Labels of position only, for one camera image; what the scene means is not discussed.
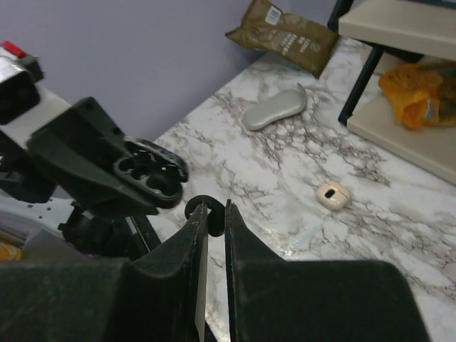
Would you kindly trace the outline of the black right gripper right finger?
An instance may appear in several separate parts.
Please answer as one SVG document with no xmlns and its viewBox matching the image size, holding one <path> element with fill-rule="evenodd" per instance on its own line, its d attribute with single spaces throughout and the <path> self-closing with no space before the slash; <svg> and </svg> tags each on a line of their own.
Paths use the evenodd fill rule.
<svg viewBox="0 0 456 342">
<path fill-rule="evenodd" d="M 428 341 L 405 277 L 379 260 L 287 261 L 225 208 L 233 341 Z"/>
</svg>

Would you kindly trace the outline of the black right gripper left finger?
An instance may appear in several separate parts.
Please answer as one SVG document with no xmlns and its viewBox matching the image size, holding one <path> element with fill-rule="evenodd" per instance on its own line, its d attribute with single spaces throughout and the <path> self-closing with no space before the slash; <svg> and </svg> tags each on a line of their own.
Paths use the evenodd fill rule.
<svg viewBox="0 0 456 342">
<path fill-rule="evenodd" d="M 3 341 L 203 341 L 208 207 L 137 261 L 5 261 Z"/>
</svg>

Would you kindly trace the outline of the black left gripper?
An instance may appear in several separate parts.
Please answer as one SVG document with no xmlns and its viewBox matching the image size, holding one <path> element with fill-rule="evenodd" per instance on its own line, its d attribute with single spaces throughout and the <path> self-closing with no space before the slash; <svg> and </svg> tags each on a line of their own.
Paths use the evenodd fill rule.
<svg viewBox="0 0 456 342">
<path fill-rule="evenodd" d="M 115 163 L 127 150 L 120 129 L 94 98 L 72 105 L 33 133 L 26 146 L 37 168 L 78 203 L 58 230 L 80 253 L 137 260 L 160 245 L 148 218 L 136 216 L 157 214 L 157 207 L 115 175 Z"/>
</svg>

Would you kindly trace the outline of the black earbud charging case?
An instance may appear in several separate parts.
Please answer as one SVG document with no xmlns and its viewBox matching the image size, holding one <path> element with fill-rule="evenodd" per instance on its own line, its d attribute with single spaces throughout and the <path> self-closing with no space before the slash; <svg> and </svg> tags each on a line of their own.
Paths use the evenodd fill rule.
<svg viewBox="0 0 456 342">
<path fill-rule="evenodd" d="M 187 163 L 175 153 L 148 140 L 125 136 L 126 153 L 113 165 L 120 179 L 143 192 L 154 206 L 176 207 L 188 182 Z"/>
</svg>

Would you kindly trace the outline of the black ear hook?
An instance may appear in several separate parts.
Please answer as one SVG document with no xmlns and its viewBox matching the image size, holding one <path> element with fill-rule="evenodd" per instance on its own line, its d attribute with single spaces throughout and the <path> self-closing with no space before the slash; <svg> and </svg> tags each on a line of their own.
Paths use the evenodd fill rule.
<svg viewBox="0 0 456 342">
<path fill-rule="evenodd" d="M 208 232 L 212 237 L 220 237 L 224 234 L 225 206 L 217 199 L 209 195 L 197 195 L 192 197 L 185 205 L 185 217 L 188 219 L 195 208 L 205 203 L 207 206 Z"/>
</svg>

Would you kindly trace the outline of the beige earbud charging case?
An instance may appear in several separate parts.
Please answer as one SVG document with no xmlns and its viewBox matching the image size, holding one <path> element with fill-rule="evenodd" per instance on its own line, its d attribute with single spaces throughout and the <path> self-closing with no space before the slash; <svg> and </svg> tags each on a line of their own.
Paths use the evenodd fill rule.
<svg viewBox="0 0 456 342">
<path fill-rule="evenodd" d="M 351 193 L 334 181 L 326 181 L 316 190 L 316 199 L 328 210 L 340 211 L 351 201 Z"/>
</svg>

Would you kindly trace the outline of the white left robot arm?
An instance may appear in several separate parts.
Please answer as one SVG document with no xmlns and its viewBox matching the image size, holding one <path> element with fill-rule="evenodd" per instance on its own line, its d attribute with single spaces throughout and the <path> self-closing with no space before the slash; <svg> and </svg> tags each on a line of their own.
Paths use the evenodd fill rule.
<svg viewBox="0 0 456 342">
<path fill-rule="evenodd" d="M 52 114 L 29 136 L 1 134 L 1 237 L 30 246 L 51 235 L 89 256 L 139 259 L 160 244 L 147 181 L 155 156 L 125 136 L 93 98 L 40 104 Z"/>
</svg>

